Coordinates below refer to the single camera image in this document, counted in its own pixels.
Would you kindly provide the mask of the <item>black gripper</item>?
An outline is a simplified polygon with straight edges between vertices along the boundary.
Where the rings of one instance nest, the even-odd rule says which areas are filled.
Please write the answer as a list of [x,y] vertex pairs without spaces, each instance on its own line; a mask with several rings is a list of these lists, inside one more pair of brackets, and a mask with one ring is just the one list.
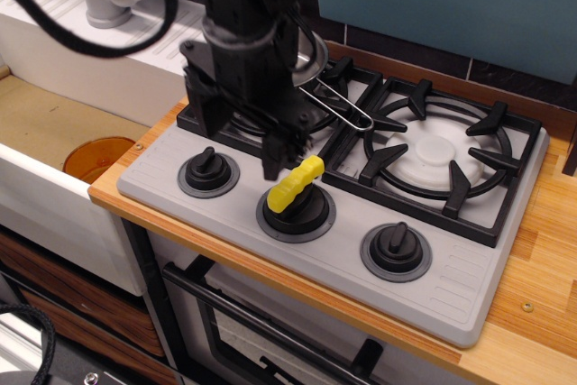
[[[243,105],[264,107],[274,97],[293,93],[299,31],[312,37],[304,23],[287,20],[250,41],[206,19],[204,40],[180,44],[188,63],[184,68],[188,103],[205,137],[225,128]],[[266,133],[261,144],[264,178],[276,180],[281,170],[294,167],[306,151],[303,133]]]

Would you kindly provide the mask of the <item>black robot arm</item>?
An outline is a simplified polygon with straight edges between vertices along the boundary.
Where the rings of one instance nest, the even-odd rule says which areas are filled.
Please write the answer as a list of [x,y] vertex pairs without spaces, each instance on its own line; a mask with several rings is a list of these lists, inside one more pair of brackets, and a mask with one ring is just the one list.
[[181,46],[188,101],[202,134],[214,136],[236,114],[257,124],[267,180],[304,154],[314,118],[293,80],[301,70],[299,36],[313,36],[300,1],[205,0],[205,46]]

